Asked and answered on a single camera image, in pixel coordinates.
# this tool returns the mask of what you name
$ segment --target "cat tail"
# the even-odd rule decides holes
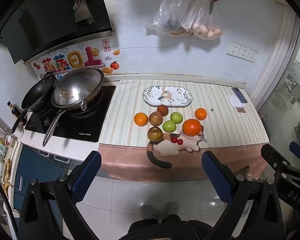
[[[153,144],[151,142],[148,143],[147,146],[147,156],[149,161],[151,161],[154,165],[163,168],[163,169],[170,169],[172,167],[172,163],[164,162],[157,159],[153,154]]]

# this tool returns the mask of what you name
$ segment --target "stove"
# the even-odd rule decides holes
[[[105,120],[115,86],[102,86],[100,90],[101,98],[99,103],[88,109],[87,114],[73,114],[65,112],[59,119],[54,136],[75,139],[81,141],[97,142],[100,137],[103,121]],[[44,113],[32,113],[25,129],[46,134],[51,122],[57,116],[59,108],[52,107]]]

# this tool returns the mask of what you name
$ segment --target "cat plush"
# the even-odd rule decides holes
[[[172,143],[171,138],[177,137],[183,140],[183,144],[179,145],[177,143]],[[163,138],[159,142],[150,141],[147,145],[147,156],[148,159],[156,166],[164,169],[169,169],[172,167],[172,163],[165,162],[157,159],[153,152],[158,152],[162,156],[174,156],[178,155],[179,151],[187,150],[188,152],[198,151],[199,146],[198,141],[206,139],[203,136],[203,126],[201,132],[196,136],[188,136],[182,130],[179,134],[177,133],[163,133]]]

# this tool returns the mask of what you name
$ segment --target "brand logo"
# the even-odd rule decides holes
[[[292,198],[294,201],[296,201],[297,203],[300,203],[300,197],[298,198],[298,195],[294,195],[293,191],[291,191],[289,194],[288,194],[288,197]]]

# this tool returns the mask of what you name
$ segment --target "stove knob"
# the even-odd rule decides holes
[[[49,124],[49,123],[50,123],[49,117],[46,116],[46,117],[44,118],[44,123],[45,123],[45,124]]]

